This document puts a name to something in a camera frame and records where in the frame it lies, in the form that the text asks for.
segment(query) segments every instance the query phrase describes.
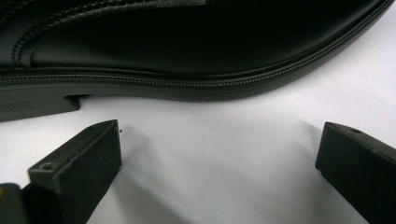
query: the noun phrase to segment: shoe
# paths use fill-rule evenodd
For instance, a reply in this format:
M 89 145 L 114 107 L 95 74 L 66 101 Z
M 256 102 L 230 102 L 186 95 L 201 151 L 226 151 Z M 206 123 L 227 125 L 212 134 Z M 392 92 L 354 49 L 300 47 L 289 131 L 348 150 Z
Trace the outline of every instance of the shoe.
M 0 120 L 83 94 L 246 97 L 364 33 L 393 0 L 0 0 Z

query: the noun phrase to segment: white surface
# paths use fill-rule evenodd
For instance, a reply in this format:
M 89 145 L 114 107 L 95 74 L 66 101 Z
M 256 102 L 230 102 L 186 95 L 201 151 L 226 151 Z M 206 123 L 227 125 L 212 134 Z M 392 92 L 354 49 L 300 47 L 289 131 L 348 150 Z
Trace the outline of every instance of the white surface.
M 89 223 L 366 223 L 315 169 L 326 120 L 396 147 L 396 6 L 315 72 L 218 103 L 93 96 L 77 112 L 0 123 L 0 182 L 118 119 L 123 169 Z

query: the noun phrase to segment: black shoe sole edge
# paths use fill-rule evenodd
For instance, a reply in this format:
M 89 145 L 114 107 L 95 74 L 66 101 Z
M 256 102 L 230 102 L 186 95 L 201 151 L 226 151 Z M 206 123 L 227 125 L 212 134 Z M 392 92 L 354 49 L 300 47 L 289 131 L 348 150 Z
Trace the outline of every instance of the black shoe sole edge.
M 182 101 L 219 101 L 249 97 L 283 86 L 329 61 L 365 33 L 394 1 L 373 9 L 344 34 L 304 57 L 273 71 L 244 72 L 222 80 L 167 80 L 144 73 L 78 68 L 0 70 L 0 121 L 79 110 L 78 97 L 122 94 Z

